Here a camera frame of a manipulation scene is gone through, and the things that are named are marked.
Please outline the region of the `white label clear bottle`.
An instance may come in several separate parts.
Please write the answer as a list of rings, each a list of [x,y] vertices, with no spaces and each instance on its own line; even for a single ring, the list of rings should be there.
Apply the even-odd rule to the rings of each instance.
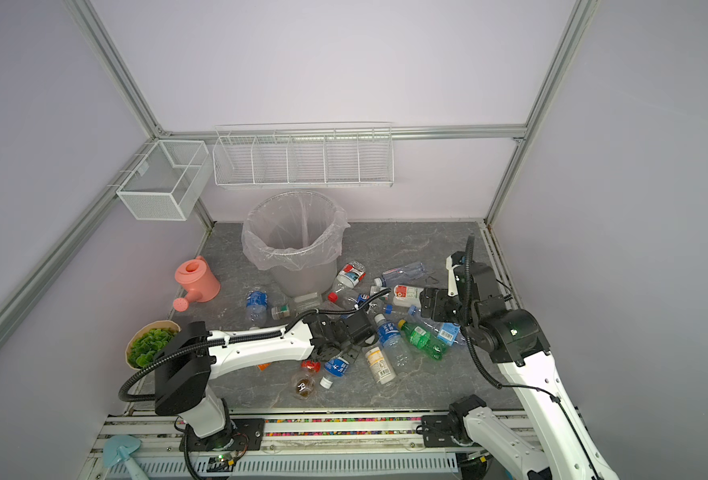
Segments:
[[[385,385],[397,378],[386,354],[379,346],[373,346],[365,352],[365,359],[377,384]]]

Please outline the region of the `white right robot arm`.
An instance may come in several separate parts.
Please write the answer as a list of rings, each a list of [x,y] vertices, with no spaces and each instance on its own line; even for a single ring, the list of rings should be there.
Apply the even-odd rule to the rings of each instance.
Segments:
[[[423,417],[418,430],[430,448],[479,446],[514,479],[615,479],[571,401],[550,343],[536,318],[510,309],[493,268],[473,258],[475,238],[446,260],[444,288],[421,294],[423,308],[459,326],[472,362],[497,390],[515,392],[539,444],[506,425],[477,395]]]

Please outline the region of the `blue label water bottle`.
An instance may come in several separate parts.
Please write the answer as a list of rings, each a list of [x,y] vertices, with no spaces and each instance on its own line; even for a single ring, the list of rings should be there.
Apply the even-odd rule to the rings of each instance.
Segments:
[[[355,361],[356,358],[351,355],[341,355],[328,361],[324,366],[320,386],[329,390],[337,381],[347,374]]]

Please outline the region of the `square clear green-band bottle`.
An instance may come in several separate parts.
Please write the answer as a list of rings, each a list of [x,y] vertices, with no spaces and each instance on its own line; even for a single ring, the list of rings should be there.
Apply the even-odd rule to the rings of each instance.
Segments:
[[[313,292],[293,298],[287,304],[274,306],[271,309],[273,320],[294,318],[305,311],[318,308],[323,303],[323,297],[318,292]]]

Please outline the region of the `red cap brown bottle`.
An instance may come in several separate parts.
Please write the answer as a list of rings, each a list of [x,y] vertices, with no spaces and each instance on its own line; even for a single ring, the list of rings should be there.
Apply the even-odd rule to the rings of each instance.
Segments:
[[[293,395],[300,399],[310,398],[317,389],[317,374],[321,364],[310,360],[301,363],[299,372],[293,377]]]

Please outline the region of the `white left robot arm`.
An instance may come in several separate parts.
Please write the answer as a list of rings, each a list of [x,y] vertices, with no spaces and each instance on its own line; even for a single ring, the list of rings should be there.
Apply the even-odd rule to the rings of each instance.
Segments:
[[[245,331],[210,330],[197,321],[125,381],[118,397],[128,403],[152,401],[156,414],[181,417],[200,439],[229,438],[234,430],[229,409],[211,381],[260,364],[324,364],[377,341],[375,324],[361,310],[312,309],[280,326]]]

